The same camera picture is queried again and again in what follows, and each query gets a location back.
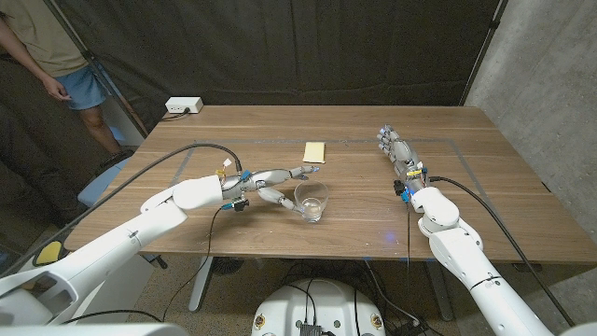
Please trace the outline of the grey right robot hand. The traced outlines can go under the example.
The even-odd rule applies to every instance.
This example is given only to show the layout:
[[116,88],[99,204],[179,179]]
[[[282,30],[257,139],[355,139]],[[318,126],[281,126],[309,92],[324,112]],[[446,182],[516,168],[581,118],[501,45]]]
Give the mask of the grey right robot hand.
[[397,180],[394,182],[396,195],[405,203],[419,190],[427,186],[427,169],[417,152],[403,140],[394,128],[385,124],[377,135],[379,148],[394,165]]

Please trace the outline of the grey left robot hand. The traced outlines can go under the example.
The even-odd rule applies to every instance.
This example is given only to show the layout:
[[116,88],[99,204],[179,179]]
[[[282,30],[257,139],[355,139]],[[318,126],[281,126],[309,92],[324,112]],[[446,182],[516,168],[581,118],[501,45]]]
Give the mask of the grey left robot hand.
[[286,198],[281,191],[274,189],[273,186],[282,184],[289,179],[307,180],[307,174],[319,170],[319,166],[303,165],[290,170],[270,169],[253,173],[244,171],[234,178],[227,178],[223,183],[223,199],[229,200],[229,203],[225,203],[222,209],[242,211],[249,204],[244,194],[248,191],[256,191],[262,200],[279,204],[288,210],[300,213],[300,208],[293,201]]

